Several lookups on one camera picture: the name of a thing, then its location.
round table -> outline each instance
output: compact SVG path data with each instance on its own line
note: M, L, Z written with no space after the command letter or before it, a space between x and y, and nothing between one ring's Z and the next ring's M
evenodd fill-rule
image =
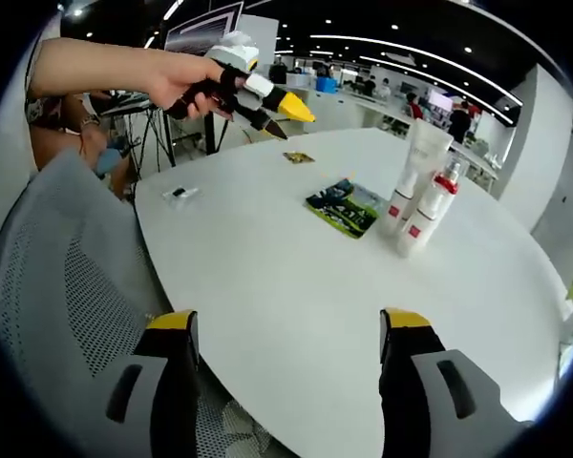
M314 163L294 165L283 152ZM378 223L351 239L304 207L349 177L388 198L408 143L376 129L271 140L142 181L142 234L175 310L199 311L204 359L302 457L381 456L379 311L429 319L500 386L517 419L549 396L561 279L531 236L464 179L424 252L401 259ZM197 187L182 208L162 193Z

red shirt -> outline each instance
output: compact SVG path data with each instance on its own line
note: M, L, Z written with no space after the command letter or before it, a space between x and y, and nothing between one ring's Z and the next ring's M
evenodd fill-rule
M420 107L418 105L416 105L413 102L409 103L409 105L410 108L412 109L412 116L414 117L414 119L422 119L424 117L422 115L422 110L420 110Z

white pillar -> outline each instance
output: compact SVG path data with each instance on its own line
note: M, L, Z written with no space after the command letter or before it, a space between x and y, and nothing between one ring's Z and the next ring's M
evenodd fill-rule
M520 85L524 106L492 194L532 231L554 193L573 125L573 100L540 65Z

white counter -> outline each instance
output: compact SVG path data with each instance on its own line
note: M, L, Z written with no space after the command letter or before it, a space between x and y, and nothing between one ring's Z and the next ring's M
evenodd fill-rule
M373 97L340 91L335 94L321 93L310 87L289 87L285 89L299 95L316 116L316 122L304 124L304 132L335 131L360 127L378 127L383 116L389 116L408 125L414 124L414 119L401 112L395 97L383 102ZM492 179L498 179L495 169L482 157L460 143L453 143L469 163L482 170Z

monitor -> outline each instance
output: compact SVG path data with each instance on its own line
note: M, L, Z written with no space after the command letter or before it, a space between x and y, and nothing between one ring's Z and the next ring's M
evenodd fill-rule
M452 98L446 97L433 89L429 92L429 103L445 110L446 112L452 111Z
M168 31L164 48L172 52L204 55L223 35L236 30L244 2L209 11Z

